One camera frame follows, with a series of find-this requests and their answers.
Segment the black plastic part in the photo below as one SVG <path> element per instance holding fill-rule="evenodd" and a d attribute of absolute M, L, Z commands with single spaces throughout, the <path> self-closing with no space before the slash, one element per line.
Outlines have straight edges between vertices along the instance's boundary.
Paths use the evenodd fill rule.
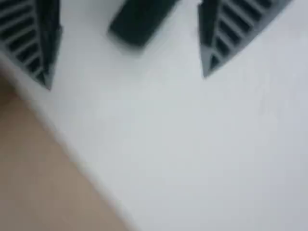
<path fill-rule="evenodd" d="M 48 89 L 61 34 L 60 0 L 0 0 L 1 48 Z"/>
<path fill-rule="evenodd" d="M 127 0 L 110 31 L 129 45 L 144 47 L 178 0 Z"/>
<path fill-rule="evenodd" d="M 198 10 L 204 76 L 240 52 L 290 1 L 203 0 Z"/>
<path fill-rule="evenodd" d="M 213 44 L 215 22 L 220 2 L 221 0 L 208 0 L 199 6 L 200 39 L 203 45 L 209 47 Z"/>

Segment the white surface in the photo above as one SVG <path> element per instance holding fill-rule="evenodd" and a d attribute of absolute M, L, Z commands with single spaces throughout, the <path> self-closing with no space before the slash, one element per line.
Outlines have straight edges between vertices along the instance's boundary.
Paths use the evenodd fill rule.
<path fill-rule="evenodd" d="M 308 230 L 308 2 L 202 79 L 196 1 L 142 55 L 105 35 L 123 0 L 63 0 L 51 92 L 19 83 L 141 231 Z"/>

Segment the beige floor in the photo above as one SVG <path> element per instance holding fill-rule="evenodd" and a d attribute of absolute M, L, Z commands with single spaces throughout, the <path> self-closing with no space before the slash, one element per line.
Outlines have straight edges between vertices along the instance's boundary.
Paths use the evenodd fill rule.
<path fill-rule="evenodd" d="M 126 231 L 122 220 L 25 104 L 14 94 L 0 97 L 4 95 L 6 103 L 0 104 L 0 230 Z"/>

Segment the black rectangular object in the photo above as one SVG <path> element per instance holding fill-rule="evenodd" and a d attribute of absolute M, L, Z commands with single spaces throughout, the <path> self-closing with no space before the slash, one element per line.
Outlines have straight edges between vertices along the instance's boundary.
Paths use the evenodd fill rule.
<path fill-rule="evenodd" d="M 110 26 L 126 43 L 143 47 L 178 0 L 127 0 Z"/>

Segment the dark green object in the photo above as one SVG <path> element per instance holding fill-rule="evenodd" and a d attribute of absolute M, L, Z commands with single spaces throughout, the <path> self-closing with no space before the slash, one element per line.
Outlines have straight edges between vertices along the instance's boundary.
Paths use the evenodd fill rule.
<path fill-rule="evenodd" d="M 127 0 L 110 31 L 129 45 L 142 48 L 178 0 Z"/>
<path fill-rule="evenodd" d="M 60 0 L 0 0 L 0 48 L 50 89 L 62 34 Z"/>

